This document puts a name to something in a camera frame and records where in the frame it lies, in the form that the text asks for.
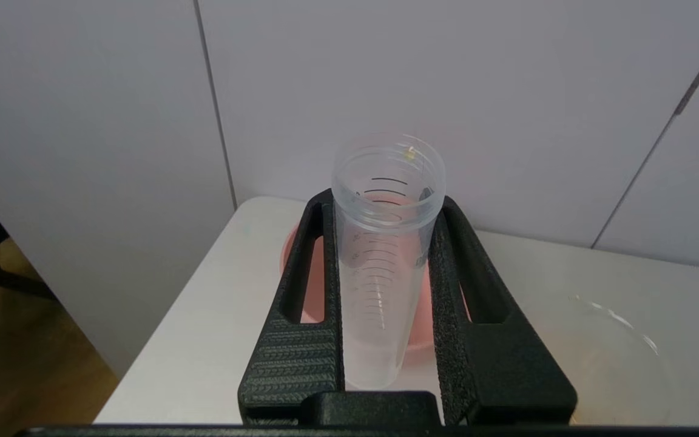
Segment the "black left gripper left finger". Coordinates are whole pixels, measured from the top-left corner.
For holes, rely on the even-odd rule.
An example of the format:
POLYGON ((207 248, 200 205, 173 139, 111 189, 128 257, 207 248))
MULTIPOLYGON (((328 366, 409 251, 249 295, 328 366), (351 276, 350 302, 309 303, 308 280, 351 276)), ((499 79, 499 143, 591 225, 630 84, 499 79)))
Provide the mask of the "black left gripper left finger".
POLYGON ((302 402, 344 391, 342 317, 332 191, 306 205, 274 299, 237 390, 244 425, 297 425, 302 402), (314 244, 323 240, 323 320, 303 324, 314 244))

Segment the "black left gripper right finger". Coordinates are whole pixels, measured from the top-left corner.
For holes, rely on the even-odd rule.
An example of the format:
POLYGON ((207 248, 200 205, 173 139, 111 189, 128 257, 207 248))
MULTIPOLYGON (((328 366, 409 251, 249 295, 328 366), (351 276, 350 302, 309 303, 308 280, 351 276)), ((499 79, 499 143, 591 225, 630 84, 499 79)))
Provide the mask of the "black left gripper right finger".
POLYGON ((569 425, 578 395, 450 197, 429 253, 447 425, 569 425))

